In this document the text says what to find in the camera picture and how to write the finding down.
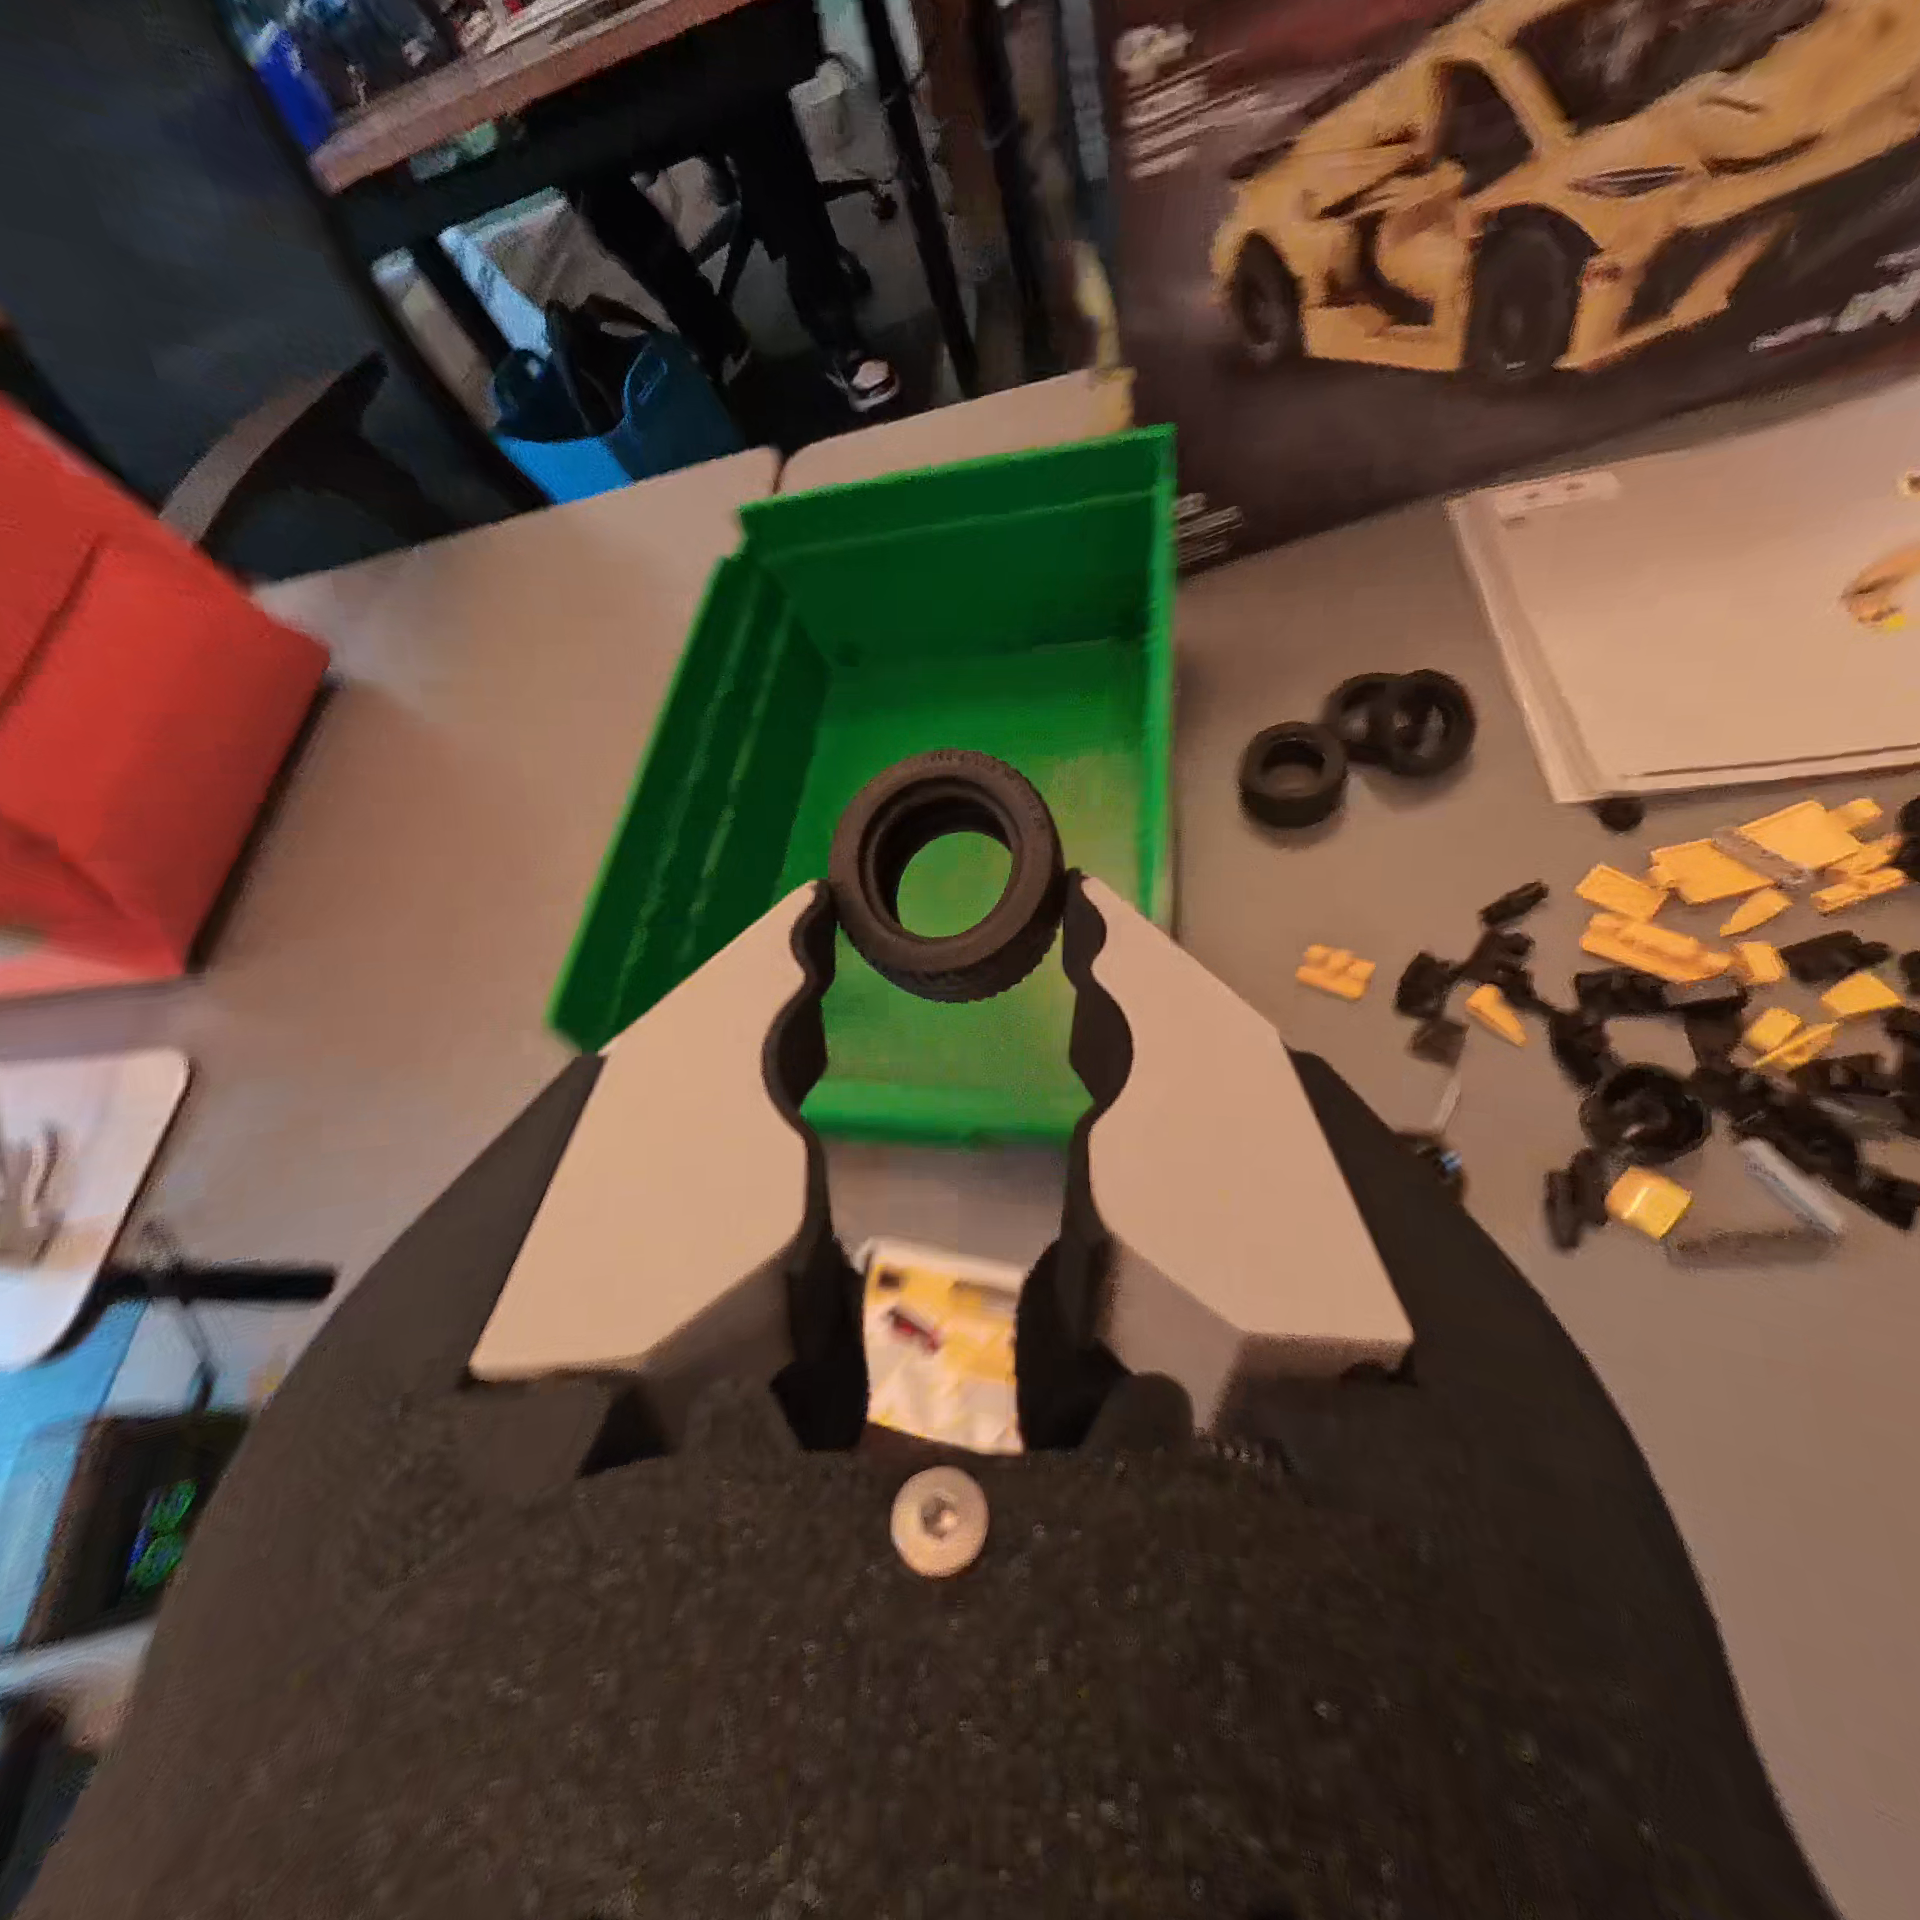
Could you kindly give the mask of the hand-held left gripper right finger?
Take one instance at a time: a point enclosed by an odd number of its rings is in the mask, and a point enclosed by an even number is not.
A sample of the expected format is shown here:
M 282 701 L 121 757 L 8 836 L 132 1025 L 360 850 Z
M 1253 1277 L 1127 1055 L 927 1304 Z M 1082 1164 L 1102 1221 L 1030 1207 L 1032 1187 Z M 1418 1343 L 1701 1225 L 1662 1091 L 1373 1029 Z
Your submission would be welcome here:
M 1082 874 L 1060 959 L 1087 1105 L 1017 1304 L 1021 1444 L 1081 1447 L 1127 1376 L 1199 1434 L 1276 1384 L 1393 1379 L 1408 1309 L 1276 1027 Z

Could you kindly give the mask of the small black toy wheel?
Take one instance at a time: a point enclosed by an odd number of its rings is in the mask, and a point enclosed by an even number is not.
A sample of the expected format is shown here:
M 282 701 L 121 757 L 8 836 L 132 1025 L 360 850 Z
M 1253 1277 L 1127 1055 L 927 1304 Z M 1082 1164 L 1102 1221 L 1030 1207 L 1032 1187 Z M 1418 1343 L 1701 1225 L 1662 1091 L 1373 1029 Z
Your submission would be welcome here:
M 1680 1162 L 1711 1136 L 1694 1083 L 1654 1063 L 1621 1063 L 1580 1099 L 1577 1122 L 1601 1156 L 1647 1168 Z

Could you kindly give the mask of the pile of yellow black bricks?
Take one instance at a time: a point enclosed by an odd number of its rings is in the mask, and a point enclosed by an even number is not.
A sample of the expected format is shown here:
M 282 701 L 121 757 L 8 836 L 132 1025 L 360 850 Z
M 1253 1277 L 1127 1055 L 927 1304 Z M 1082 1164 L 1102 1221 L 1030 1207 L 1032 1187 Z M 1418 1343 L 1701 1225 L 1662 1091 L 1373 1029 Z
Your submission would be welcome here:
M 1261 866 L 1281 1029 L 1425 1122 L 1476 1221 L 1557 1264 L 1914 1259 L 1914 844 L 1892 804 L 1551 808 L 1476 775 L 1380 785 Z M 1601 1156 L 1580 1099 L 1615 1065 L 1687 1076 L 1711 1136 Z

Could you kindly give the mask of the toy car set box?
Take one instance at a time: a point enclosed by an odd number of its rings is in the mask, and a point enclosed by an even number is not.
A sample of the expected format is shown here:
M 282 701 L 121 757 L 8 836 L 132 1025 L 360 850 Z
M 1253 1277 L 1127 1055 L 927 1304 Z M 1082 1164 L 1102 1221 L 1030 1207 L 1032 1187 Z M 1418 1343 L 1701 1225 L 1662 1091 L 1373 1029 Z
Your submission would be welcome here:
M 1914 355 L 1914 3 L 1092 18 L 1188 563 Z

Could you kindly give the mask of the grey desk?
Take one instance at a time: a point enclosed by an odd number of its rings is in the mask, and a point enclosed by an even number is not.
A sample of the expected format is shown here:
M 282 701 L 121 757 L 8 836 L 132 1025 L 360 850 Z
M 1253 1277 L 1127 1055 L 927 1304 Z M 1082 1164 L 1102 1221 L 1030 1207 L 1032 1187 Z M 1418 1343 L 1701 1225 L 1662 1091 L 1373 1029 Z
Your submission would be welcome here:
M 177 1048 L 193 1085 L 138 1216 L 192 1257 L 359 1282 L 564 1063 L 543 1004 L 737 507 L 1078 442 L 1113 392 L 1066 375 L 264 591 L 343 683 L 207 969 L 8 1007 L 4 1055 Z M 1180 933 L 1295 1045 L 1261 984 L 1271 856 L 1368 785 L 1393 804 L 1472 777 L 1546 795 L 1439 507 L 1188 581 L 1176 648 Z M 1476 709 L 1452 775 L 1350 761 L 1341 808 L 1302 831 L 1240 809 L 1253 733 L 1422 667 Z M 1914 1259 L 1656 1276 L 1500 1243 L 1638 1439 L 1834 1906 L 1914 1916 Z

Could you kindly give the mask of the blue bag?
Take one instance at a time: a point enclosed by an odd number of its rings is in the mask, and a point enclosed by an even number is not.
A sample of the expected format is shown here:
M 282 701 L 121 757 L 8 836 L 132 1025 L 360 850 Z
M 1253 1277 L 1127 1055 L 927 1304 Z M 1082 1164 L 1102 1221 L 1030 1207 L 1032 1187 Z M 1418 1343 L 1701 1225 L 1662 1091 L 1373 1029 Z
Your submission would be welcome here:
M 745 439 L 682 338 L 605 295 L 548 305 L 493 370 L 493 439 L 554 505 L 727 460 Z

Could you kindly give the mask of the red tote bag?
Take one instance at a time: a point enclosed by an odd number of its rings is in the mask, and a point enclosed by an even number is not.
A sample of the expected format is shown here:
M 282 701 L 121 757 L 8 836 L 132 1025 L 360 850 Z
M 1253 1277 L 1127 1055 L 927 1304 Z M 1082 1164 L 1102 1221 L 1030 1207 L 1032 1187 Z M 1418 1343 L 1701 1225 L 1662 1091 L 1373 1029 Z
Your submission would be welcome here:
M 2 995 L 182 976 L 328 669 L 2 408 Z

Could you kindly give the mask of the small device with green display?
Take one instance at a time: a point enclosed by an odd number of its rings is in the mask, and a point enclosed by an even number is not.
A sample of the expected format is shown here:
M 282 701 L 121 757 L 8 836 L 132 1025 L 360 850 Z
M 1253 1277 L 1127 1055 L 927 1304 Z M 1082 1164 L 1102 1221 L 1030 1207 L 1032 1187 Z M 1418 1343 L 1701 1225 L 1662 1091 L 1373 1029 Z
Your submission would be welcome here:
M 41 1585 L 47 1637 L 128 1626 L 160 1603 L 250 1425 L 214 1408 L 87 1429 Z

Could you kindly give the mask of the open instruction booklet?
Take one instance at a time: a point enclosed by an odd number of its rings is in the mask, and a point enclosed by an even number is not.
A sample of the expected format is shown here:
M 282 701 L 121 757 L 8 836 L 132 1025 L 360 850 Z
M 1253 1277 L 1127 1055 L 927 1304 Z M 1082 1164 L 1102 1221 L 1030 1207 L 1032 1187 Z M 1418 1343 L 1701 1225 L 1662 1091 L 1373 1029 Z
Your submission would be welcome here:
M 1918 389 L 1453 496 L 1554 801 L 1918 760 Z

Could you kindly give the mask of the green plastic bin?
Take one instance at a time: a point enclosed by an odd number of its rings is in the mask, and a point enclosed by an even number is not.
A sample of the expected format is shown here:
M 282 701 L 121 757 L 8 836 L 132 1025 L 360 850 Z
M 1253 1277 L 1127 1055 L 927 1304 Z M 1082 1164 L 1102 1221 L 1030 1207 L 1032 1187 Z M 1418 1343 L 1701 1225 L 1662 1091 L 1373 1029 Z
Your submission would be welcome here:
M 1172 928 L 1172 432 L 737 512 L 545 1004 L 598 1050 L 805 881 L 934 749 L 1008 761 L 1064 866 Z

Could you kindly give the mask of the dark wooden table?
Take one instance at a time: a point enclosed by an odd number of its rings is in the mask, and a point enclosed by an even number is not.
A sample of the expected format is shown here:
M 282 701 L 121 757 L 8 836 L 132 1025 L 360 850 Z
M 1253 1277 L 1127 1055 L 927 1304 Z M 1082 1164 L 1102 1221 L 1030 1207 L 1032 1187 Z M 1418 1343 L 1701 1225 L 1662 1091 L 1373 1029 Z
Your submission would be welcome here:
M 303 157 L 305 177 L 353 260 L 367 264 L 444 228 L 562 186 L 573 171 L 609 164 L 625 146 L 622 116 L 644 107 L 668 48 L 730 18 L 746 18 L 772 44 L 768 5 L 608 5 L 586 26 L 548 18 L 520 40 L 490 40 L 476 55 L 351 113 Z M 914 233 L 927 303 L 958 392 L 978 395 L 978 353 L 949 226 L 920 133 L 917 87 L 904 74 L 896 5 L 857 5 L 870 82 L 886 129 L 888 187 Z M 466 171 L 415 178 L 412 162 L 486 125 L 560 103 L 564 123 L 508 144 Z

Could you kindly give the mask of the black office chair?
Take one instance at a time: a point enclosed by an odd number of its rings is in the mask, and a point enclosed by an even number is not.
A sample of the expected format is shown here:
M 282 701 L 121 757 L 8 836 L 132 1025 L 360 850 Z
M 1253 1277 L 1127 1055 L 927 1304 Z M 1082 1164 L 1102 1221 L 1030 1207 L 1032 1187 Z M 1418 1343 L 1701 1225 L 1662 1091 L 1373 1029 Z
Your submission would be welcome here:
M 386 380 L 383 355 L 365 353 L 264 400 L 188 468 L 157 507 L 160 527 L 212 556 L 276 498 L 321 496 L 401 545 L 461 533 L 463 523 L 367 437 L 367 409 Z

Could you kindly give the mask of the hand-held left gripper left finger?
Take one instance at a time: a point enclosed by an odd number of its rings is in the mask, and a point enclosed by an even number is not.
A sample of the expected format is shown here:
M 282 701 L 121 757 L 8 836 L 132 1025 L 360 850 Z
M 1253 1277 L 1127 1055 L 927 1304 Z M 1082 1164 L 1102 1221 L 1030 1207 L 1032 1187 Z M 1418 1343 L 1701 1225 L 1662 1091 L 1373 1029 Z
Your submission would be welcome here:
M 472 1380 L 632 1380 L 661 1435 L 709 1387 L 754 1380 L 800 1447 L 857 1447 L 862 1284 L 801 1114 L 828 1065 L 833 939 L 808 881 L 598 1050 Z

